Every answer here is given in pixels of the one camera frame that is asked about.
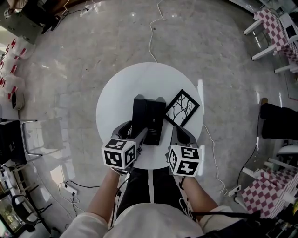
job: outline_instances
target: white shirt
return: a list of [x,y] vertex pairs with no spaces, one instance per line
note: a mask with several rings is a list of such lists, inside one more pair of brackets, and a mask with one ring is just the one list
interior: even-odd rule
[[[232,212],[227,206],[212,211]],[[108,229],[107,222],[93,213],[77,216],[61,238],[185,238],[221,230],[239,219],[223,215],[204,216],[198,223],[179,209],[165,204],[142,203],[127,208]]]

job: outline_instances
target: picture frame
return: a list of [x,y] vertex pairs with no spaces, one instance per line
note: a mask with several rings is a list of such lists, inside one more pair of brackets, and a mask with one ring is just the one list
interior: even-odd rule
[[184,127],[199,106],[191,96],[181,89],[166,107],[164,117],[173,126]]

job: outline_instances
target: red and white bag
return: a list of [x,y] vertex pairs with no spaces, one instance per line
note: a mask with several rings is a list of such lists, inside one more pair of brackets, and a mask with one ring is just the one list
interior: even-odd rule
[[13,58],[6,58],[0,62],[1,77],[10,73],[14,74],[17,69],[16,61]]
[[22,59],[28,59],[35,50],[35,45],[30,44],[22,36],[14,39],[11,43],[12,52]]
[[9,73],[15,73],[17,69],[17,61],[19,59],[19,56],[16,56],[12,53],[12,50],[10,49],[10,45],[7,46],[5,55],[0,62],[0,77],[3,77]]
[[11,96],[17,90],[23,91],[25,88],[24,79],[14,76],[13,74],[8,74],[0,79],[0,88],[3,90],[2,93],[7,95],[10,100]]

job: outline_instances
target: black picture frame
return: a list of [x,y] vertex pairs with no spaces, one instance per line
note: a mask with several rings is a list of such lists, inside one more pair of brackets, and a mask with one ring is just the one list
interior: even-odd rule
[[192,117],[192,115],[196,112],[196,110],[199,108],[199,104],[191,97],[189,96],[183,89],[180,90],[180,92],[174,97],[174,99],[170,102],[170,104],[166,107],[165,109],[165,115],[164,115],[164,118],[170,122],[173,126],[178,126],[177,123],[171,119],[167,114],[169,112],[169,110],[171,109],[171,107],[178,101],[178,99],[184,95],[191,103],[193,103],[195,106],[194,108],[190,111],[189,114],[186,115],[185,119],[182,121],[182,123],[179,125],[179,126],[182,126],[184,127],[185,124],[189,121],[189,119]]

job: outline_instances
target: pink checkered cloth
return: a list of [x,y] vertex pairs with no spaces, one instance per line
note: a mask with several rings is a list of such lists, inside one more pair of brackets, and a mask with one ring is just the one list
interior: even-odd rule
[[265,172],[242,191],[249,213],[261,211],[262,218],[274,218],[283,209],[284,192],[291,193],[298,183],[298,169]]
[[272,45],[276,46],[275,53],[282,51],[291,62],[298,64],[298,49],[294,43],[288,43],[284,28],[278,17],[272,14],[270,10],[266,9],[256,12],[254,19],[260,19],[262,21],[271,39]]

